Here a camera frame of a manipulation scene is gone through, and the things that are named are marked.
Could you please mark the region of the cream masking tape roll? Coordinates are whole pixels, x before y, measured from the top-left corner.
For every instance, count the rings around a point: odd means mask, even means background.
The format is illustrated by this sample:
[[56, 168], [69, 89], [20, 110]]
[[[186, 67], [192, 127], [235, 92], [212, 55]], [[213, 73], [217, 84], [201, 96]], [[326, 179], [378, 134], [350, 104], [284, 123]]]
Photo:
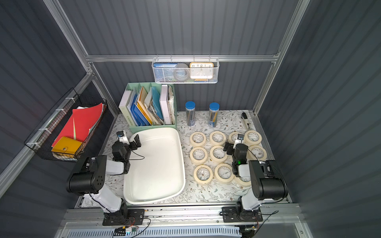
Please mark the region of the cream masking tape roll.
[[209, 136], [209, 141], [212, 146], [223, 146], [226, 140], [226, 135], [221, 131], [214, 131]]
[[249, 178], [242, 178], [242, 177], [234, 177], [235, 183], [237, 183], [239, 186], [242, 187], [250, 187], [251, 186], [251, 181]]
[[199, 185], [208, 185], [213, 179], [213, 171], [207, 165], [199, 165], [193, 172], [195, 182]]
[[194, 165], [203, 165], [208, 160], [208, 153], [203, 147], [194, 147], [190, 151], [190, 161]]
[[190, 144], [192, 147], [204, 147], [207, 143], [207, 139], [204, 133], [194, 132], [190, 136]]
[[244, 143], [247, 146], [260, 145], [262, 142], [262, 135], [255, 130], [249, 130], [244, 135]]
[[237, 131], [234, 131], [234, 132], [230, 133], [229, 134], [229, 138], [228, 138], [228, 142], [231, 143], [231, 144], [234, 144], [236, 139], [237, 139], [237, 137], [238, 137], [238, 134], [239, 134], [239, 132], [237, 132]]
[[221, 163], [214, 170], [215, 178], [222, 184], [228, 184], [234, 179], [232, 167], [229, 164]]
[[224, 151], [224, 147], [220, 145], [213, 146], [210, 149], [211, 160], [215, 163], [224, 163], [228, 159], [227, 153]]
[[266, 161], [267, 151], [259, 145], [251, 145], [248, 148], [247, 156], [249, 160]]

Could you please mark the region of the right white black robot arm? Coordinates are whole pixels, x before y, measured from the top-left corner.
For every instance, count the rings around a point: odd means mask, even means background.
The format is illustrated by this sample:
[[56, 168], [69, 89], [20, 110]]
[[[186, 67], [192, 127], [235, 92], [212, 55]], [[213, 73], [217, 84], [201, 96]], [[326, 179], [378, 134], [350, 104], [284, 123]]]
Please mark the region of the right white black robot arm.
[[288, 196], [288, 188], [274, 160], [265, 159], [257, 145], [225, 143], [223, 151], [232, 156], [232, 172], [239, 181], [249, 183], [249, 191], [236, 202], [233, 215], [243, 219], [257, 213], [262, 204], [277, 203]]

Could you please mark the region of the white plastic storage box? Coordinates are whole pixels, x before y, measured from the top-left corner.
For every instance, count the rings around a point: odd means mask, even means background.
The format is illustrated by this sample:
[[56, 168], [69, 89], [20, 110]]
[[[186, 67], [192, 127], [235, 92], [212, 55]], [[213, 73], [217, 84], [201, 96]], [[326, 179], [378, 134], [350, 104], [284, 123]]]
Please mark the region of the white plastic storage box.
[[124, 175], [123, 196], [133, 205], [160, 202], [185, 188], [185, 166], [179, 133], [174, 128], [139, 131], [141, 147], [131, 153]]

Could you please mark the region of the blue box in basket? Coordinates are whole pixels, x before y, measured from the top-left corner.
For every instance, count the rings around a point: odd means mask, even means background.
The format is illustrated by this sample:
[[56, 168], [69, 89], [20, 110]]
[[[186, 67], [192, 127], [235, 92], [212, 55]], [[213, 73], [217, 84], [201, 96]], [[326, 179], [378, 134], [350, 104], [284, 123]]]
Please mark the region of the blue box in basket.
[[174, 78], [174, 69], [177, 63], [173, 62], [154, 62], [152, 64], [155, 82], [166, 82]]

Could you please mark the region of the floral table mat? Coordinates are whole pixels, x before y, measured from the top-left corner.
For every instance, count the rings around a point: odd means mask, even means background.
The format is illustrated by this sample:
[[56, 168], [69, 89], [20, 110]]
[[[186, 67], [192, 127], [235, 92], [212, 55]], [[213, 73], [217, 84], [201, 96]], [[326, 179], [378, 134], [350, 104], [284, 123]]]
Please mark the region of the floral table mat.
[[[259, 132], [258, 127], [253, 123], [253, 113], [250, 110], [228, 110], [219, 111], [217, 126], [216, 128], [211, 128], [208, 124], [208, 111], [196, 111], [195, 114], [195, 126], [189, 127], [186, 123], [186, 113], [178, 112], [177, 116], [177, 131], [180, 135], [180, 140], [182, 144], [182, 151], [185, 164], [185, 174], [186, 174], [186, 185], [183, 191], [175, 197], [169, 198], [167, 200], [156, 202], [153, 204], [184, 204], [184, 203], [215, 203], [215, 202], [231, 202], [236, 201], [240, 196], [245, 195], [248, 192], [249, 187], [241, 186], [240, 183], [236, 183], [234, 179], [229, 184], [222, 184], [213, 178], [208, 185], [199, 185], [195, 182], [193, 178], [193, 172], [196, 165], [191, 163], [190, 151], [192, 150], [192, 145], [190, 143], [190, 136], [196, 131], [200, 131], [205, 134], [207, 143], [204, 148], [208, 153], [208, 165], [214, 172], [217, 166], [210, 156], [209, 151], [213, 145], [209, 142], [209, 135], [213, 131], [223, 132], [227, 139], [229, 135], [234, 132], [244, 133], [245, 128], [242, 124], [241, 114], [245, 112], [248, 116], [249, 124], [252, 130]], [[116, 132], [125, 130], [128, 137], [132, 135], [131, 130], [127, 121], [122, 114], [119, 114], [115, 119], [114, 124], [111, 127], [111, 134], [106, 141], [106, 146], [102, 154], [112, 156], [112, 144], [117, 140]], [[114, 192], [118, 197], [124, 198], [124, 176], [107, 176], [105, 185]]]

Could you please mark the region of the white workspace book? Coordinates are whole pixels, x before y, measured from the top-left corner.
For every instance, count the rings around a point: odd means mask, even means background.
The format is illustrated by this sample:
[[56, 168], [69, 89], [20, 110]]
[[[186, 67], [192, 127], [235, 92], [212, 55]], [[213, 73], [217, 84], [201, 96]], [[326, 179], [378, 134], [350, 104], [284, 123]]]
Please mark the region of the white workspace book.
[[133, 127], [133, 126], [136, 126], [136, 124], [129, 110], [129, 102], [131, 99], [131, 93], [132, 93], [131, 90], [124, 91], [121, 101], [119, 103], [119, 109], [121, 113], [123, 114], [123, 116], [125, 117], [128, 125], [130, 127]]

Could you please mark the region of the red paper folder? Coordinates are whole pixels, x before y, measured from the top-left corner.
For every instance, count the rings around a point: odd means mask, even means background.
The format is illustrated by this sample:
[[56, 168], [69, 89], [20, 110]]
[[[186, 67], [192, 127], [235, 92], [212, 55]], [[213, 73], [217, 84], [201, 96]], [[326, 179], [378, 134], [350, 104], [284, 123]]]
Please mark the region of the red paper folder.
[[54, 140], [52, 147], [54, 147], [62, 137], [84, 142], [99, 122], [104, 109], [105, 104], [103, 103], [93, 107], [73, 109], [72, 115]]

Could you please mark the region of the right blue-capped pencil tube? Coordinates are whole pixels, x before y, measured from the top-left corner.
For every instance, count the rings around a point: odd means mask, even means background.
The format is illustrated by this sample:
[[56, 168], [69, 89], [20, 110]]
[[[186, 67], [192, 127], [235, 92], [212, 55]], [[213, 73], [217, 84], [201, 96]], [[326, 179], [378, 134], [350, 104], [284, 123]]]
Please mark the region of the right blue-capped pencil tube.
[[209, 105], [209, 125], [212, 128], [216, 127], [217, 115], [220, 109], [220, 105], [216, 102], [212, 102]]

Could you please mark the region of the blue-capped pencil tube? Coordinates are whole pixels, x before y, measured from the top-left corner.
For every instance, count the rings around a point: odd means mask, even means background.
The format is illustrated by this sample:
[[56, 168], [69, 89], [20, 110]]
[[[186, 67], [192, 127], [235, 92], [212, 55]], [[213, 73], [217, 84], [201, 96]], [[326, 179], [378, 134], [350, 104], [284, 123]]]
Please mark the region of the blue-capped pencil tube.
[[192, 127], [195, 124], [195, 102], [187, 101], [185, 104], [187, 125]]
[[220, 109], [220, 105], [216, 102], [212, 102], [209, 105], [209, 125], [212, 128], [216, 127], [217, 115]]

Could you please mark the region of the yellow wallet notebook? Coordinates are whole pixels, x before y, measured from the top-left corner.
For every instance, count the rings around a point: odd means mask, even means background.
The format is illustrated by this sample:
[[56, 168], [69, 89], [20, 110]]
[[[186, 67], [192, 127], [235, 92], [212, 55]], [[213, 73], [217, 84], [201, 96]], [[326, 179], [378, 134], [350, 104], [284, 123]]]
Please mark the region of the yellow wallet notebook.
[[63, 136], [53, 146], [52, 152], [74, 155], [81, 146], [82, 142]]

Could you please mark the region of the white binder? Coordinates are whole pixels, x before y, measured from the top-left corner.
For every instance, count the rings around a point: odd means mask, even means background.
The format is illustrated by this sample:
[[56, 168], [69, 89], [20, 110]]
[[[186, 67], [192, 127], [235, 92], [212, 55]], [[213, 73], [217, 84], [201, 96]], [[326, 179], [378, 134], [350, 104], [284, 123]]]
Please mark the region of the white binder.
[[172, 118], [171, 118], [168, 100], [169, 100], [169, 87], [168, 87], [168, 85], [163, 84], [161, 86], [159, 102], [160, 102], [161, 111], [162, 111], [162, 115], [163, 115], [165, 125], [171, 125], [172, 124]]

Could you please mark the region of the left blue-capped pencil tube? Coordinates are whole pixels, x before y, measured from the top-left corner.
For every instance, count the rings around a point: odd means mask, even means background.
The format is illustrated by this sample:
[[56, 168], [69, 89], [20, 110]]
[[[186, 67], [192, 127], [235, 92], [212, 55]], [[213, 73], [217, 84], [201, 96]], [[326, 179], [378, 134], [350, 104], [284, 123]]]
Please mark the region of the left blue-capped pencil tube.
[[192, 127], [195, 124], [195, 102], [187, 101], [185, 104], [187, 125]]

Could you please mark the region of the yellow white alarm clock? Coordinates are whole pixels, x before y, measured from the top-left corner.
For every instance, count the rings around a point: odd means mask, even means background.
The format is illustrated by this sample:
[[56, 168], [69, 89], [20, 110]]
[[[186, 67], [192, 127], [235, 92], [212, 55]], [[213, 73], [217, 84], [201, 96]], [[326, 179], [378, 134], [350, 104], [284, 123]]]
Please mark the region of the yellow white alarm clock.
[[212, 62], [192, 62], [189, 69], [190, 79], [196, 81], [213, 79], [214, 63]]

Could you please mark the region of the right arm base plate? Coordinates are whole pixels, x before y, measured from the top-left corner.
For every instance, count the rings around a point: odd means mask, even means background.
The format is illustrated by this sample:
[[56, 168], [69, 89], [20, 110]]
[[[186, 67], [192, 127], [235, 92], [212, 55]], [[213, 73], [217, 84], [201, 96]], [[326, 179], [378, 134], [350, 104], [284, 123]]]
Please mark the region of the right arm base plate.
[[224, 223], [238, 223], [238, 222], [262, 222], [262, 215], [253, 211], [238, 211], [236, 207], [225, 206], [219, 213], [222, 216]]

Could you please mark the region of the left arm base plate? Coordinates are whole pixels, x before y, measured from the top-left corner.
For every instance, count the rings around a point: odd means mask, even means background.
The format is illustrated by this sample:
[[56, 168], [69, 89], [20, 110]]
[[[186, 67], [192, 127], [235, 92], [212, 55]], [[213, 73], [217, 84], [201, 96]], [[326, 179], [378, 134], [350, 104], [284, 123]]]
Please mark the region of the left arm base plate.
[[142, 225], [144, 209], [128, 209], [115, 213], [104, 213], [103, 226]]

